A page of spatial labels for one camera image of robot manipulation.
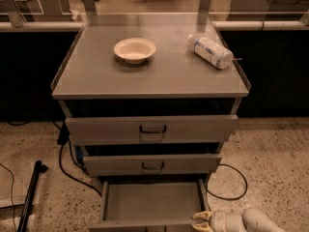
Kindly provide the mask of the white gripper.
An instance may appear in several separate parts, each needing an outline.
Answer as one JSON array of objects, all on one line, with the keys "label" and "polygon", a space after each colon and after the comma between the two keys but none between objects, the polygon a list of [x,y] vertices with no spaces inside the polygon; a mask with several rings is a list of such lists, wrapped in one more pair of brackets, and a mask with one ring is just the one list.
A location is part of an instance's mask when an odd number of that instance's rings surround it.
[{"label": "white gripper", "polygon": [[203,211],[192,216],[193,219],[210,220],[207,222],[192,224],[192,228],[198,232],[227,232],[226,214],[223,211]]}]

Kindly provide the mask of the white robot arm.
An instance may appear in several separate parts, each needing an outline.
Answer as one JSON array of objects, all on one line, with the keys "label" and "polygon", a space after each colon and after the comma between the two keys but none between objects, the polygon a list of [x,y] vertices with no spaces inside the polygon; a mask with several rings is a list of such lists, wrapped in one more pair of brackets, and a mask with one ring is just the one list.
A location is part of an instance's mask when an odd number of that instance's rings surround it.
[{"label": "white robot arm", "polygon": [[242,214],[204,211],[194,214],[192,218],[202,221],[192,225],[198,232],[286,232],[256,208],[248,208]]}]

